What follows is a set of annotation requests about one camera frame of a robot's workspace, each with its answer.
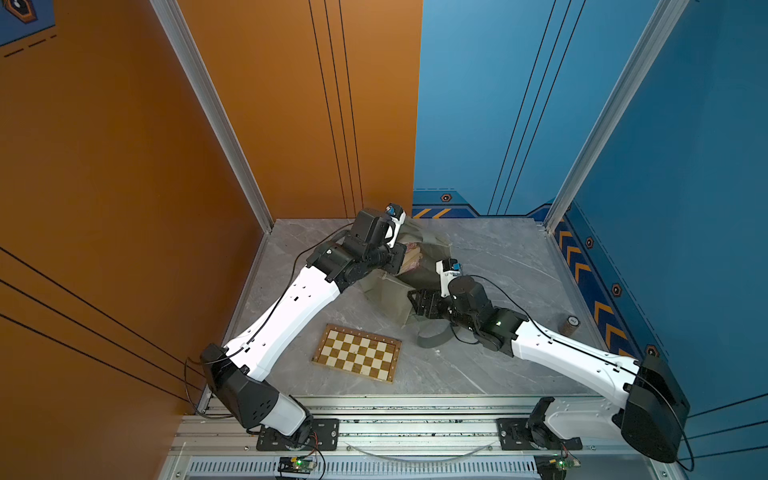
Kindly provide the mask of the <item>olive green tote bag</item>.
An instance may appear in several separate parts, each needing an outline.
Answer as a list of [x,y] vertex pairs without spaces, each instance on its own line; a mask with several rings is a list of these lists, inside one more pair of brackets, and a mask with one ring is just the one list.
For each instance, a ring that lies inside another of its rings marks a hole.
[[[441,333],[447,326],[446,320],[429,320],[417,317],[407,298],[410,290],[440,290],[436,262],[445,258],[454,258],[449,238],[431,230],[416,220],[408,219],[401,227],[397,241],[407,245],[410,242],[421,244],[422,259],[419,266],[405,274],[388,274],[382,270],[370,273],[360,282],[365,297],[391,320],[402,325],[414,323],[419,333],[431,336]],[[424,349],[437,348],[443,344],[417,344]]]

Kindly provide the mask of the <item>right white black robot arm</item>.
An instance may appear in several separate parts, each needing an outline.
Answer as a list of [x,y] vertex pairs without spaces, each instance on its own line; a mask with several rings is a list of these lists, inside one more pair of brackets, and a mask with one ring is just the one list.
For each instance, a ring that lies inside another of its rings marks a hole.
[[448,334],[468,330],[475,343],[511,358],[558,372],[599,394],[602,406],[541,398],[523,428],[539,449],[576,449],[585,437],[620,439],[640,454],[667,464],[688,448],[690,404],[667,363],[653,355],[638,361],[582,344],[534,321],[527,313],[497,307],[479,276],[459,276],[437,290],[407,294],[414,314],[445,320]]

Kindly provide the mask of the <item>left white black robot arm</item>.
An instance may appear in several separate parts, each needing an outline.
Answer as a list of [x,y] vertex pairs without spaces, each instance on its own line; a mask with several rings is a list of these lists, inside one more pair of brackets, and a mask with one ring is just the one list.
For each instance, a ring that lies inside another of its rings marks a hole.
[[223,346],[208,345],[200,365],[212,394],[246,430],[271,428],[296,446],[312,434],[312,416],[267,377],[293,339],[328,304],[374,270],[397,273],[406,246],[398,234],[407,214],[390,204],[361,210],[342,228],[301,253],[287,286],[264,314]]

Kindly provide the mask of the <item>wooden chessboard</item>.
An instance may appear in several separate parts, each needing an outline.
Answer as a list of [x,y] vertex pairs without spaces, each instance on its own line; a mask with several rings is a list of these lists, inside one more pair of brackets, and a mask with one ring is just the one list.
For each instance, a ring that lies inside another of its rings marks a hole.
[[398,339],[327,324],[312,362],[391,384],[401,349],[402,342]]

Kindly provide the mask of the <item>right green circuit board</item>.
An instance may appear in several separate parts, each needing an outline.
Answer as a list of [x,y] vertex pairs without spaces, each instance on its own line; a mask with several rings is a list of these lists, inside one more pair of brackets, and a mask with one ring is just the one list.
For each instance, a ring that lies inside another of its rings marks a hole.
[[535,463],[542,480],[566,480],[570,470],[581,467],[575,457],[535,457]]

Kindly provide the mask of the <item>green circuit board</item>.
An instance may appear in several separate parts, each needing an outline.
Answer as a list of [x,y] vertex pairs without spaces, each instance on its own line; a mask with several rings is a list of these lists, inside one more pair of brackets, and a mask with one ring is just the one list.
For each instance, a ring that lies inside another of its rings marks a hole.
[[581,467],[575,457],[535,457],[535,463],[542,480],[566,480],[570,470]]
[[280,477],[290,475],[310,475],[318,464],[317,461],[306,457],[281,457],[277,466],[277,473]]

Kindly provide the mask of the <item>left green circuit board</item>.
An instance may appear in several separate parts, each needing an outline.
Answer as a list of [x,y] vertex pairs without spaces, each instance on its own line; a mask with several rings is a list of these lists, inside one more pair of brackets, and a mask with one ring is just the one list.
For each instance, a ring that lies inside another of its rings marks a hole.
[[280,477],[290,475],[310,475],[318,464],[317,461],[306,457],[281,457],[277,466],[277,473]]

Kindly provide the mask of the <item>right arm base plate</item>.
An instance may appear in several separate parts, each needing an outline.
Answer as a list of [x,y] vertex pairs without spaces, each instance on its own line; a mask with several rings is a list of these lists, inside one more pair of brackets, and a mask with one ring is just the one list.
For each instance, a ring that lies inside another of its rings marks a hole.
[[527,419],[500,418],[496,420],[496,427],[504,451],[583,449],[580,437],[561,439],[543,423],[530,426]]

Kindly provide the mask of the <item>aluminium front rail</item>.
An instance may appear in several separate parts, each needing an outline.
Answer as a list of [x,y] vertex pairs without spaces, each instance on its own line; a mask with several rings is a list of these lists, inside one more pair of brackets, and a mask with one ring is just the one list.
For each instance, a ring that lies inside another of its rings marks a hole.
[[555,426],[574,419],[579,449],[510,449],[498,425],[524,421],[536,395],[302,396],[317,420],[338,422],[334,448],[312,455],[312,479],[536,479],[547,457],[579,464],[569,479],[683,479],[682,468],[650,460],[607,432],[614,409],[597,396],[558,396]]

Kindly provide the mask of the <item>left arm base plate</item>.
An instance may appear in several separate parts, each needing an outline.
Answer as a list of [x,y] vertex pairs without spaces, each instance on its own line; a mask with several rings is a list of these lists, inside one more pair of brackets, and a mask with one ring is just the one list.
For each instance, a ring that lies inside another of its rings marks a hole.
[[336,418],[312,418],[305,420],[292,435],[264,427],[258,434],[256,449],[261,452],[335,451],[339,439],[340,421]]

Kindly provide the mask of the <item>left aluminium frame post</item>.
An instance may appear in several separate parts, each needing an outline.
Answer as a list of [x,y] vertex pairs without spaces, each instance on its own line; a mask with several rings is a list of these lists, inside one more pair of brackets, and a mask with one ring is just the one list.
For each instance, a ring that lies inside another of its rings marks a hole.
[[151,0],[150,4],[254,216],[261,229],[271,234],[274,220],[179,3]]

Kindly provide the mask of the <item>aluminium frame post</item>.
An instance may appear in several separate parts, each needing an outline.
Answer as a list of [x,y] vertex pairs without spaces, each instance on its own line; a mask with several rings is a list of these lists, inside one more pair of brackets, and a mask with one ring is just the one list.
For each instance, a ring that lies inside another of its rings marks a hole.
[[271,234],[274,220],[179,3],[151,0],[150,4],[254,216],[261,229]]
[[543,226],[548,234],[552,235],[563,220],[688,4],[688,0],[657,3],[545,217]]

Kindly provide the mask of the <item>right aluminium frame post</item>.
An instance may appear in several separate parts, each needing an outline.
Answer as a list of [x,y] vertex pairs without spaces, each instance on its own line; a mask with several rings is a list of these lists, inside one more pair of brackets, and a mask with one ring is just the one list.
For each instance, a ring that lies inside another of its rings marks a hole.
[[657,3],[545,217],[543,226],[548,234],[552,235],[563,220],[688,4],[688,0]]

